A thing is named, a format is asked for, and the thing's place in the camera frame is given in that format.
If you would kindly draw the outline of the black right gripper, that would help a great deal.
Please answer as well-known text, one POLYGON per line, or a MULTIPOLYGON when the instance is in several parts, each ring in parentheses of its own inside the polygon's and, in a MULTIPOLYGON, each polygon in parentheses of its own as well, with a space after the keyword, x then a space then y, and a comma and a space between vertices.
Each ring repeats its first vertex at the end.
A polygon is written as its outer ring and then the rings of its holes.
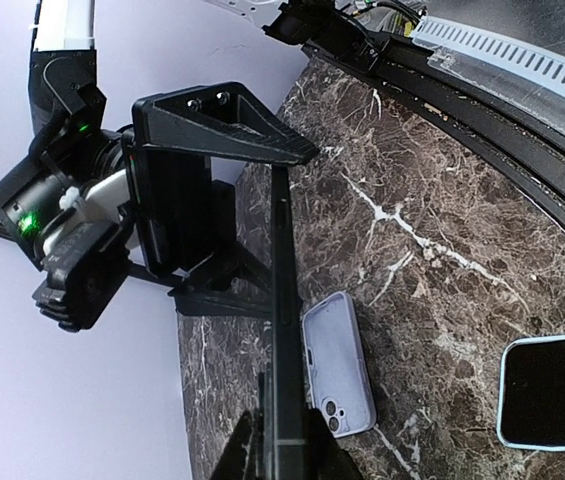
POLYGON ((147 276, 172 288, 182 316, 271 316, 271 271, 233 249, 235 189, 213 178, 209 156, 297 166, 319 148, 239 82, 141 98, 132 119, 124 161, 147 276), (264 297, 232 291, 236 279, 264 297))

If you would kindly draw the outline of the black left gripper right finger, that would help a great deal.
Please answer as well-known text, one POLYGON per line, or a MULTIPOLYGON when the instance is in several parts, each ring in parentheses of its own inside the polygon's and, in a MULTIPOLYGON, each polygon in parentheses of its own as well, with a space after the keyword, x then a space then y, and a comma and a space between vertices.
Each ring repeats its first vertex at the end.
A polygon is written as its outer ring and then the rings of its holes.
POLYGON ((308 411, 308 447, 311 479, 362 479, 362 474, 352 457, 339 446, 317 409, 308 411))

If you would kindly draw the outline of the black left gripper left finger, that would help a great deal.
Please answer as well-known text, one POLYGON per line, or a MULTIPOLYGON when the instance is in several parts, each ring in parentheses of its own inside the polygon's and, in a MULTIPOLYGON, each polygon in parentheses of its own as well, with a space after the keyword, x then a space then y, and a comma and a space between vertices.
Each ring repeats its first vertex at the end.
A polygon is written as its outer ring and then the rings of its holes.
POLYGON ((240 416, 211 480, 266 479, 265 438, 267 407, 267 374, 258 374, 258 406, 240 416))

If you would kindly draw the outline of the white silicone phone case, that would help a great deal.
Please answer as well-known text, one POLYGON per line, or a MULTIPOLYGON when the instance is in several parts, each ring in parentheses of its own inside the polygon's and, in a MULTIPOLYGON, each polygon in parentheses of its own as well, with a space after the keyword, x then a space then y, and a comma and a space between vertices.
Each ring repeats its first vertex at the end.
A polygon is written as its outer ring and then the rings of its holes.
POLYGON ((334 437, 370 430, 377 413, 351 296, 335 292, 302 320, 312 406, 334 437))

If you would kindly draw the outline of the black smartphone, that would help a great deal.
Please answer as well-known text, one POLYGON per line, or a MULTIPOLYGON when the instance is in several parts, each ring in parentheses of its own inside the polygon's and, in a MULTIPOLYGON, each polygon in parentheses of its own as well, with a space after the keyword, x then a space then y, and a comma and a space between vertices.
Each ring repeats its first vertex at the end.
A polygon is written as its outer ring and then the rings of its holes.
POLYGON ((296 260, 288 170, 272 168, 271 260, 273 275, 272 473, 306 479, 307 433, 296 260))

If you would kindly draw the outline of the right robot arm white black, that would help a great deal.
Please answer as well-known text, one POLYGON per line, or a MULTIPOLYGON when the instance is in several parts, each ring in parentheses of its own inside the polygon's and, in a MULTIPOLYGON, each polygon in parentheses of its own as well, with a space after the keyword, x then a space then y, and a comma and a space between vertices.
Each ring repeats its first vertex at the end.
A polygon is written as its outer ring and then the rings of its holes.
POLYGON ((132 122, 102 128, 90 1, 41 1, 32 37, 34 137, 0 181, 0 223, 46 275, 40 312, 69 332, 90 329, 131 274, 148 276, 187 316, 292 320, 295 274, 288 173, 316 146, 238 82, 137 100, 132 122), (212 176, 215 157, 272 170, 272 263, 238 241, 235 191, 212 176))

